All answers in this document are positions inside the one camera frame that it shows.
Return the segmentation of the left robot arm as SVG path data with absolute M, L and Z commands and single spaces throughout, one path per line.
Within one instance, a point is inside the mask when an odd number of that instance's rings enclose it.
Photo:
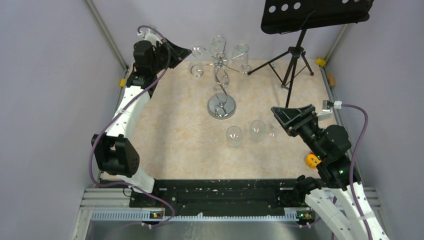
M 141 200 L 149 207 L 160 202 L 160 193 L 154 189 L 155 179 L 140 167 L 140 156 L 130 139 L 143 108 L 153 94 L 158 78 L 165 70 L 173 69 L 192 51 L 168 40 L 140 40 L 133 45 L 134 62 L 124 95 L 113 121 L 101 134 L 91 140 L 93 155 L 100 171 L 137 187 Z

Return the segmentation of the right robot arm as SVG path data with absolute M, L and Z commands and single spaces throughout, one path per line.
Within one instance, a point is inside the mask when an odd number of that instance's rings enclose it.
M 333 197 L 327 196 L 316 179 L 300 176 L 293 188 L 293 200 L 315 211 L 339 240 L 387 240 L 389 236 L 380 225 L 356 172 L 355 159 L 347 155 L 352 147 L 347 130 L 336 124 L 326 128 L 319 126 L 319 121 L 342 107 L 341 101 L 325 100 L 320 113 L 312 104 L 271 108 L 287 135 L 301 137 L 318 157 L 316 170 L 333 194 Z

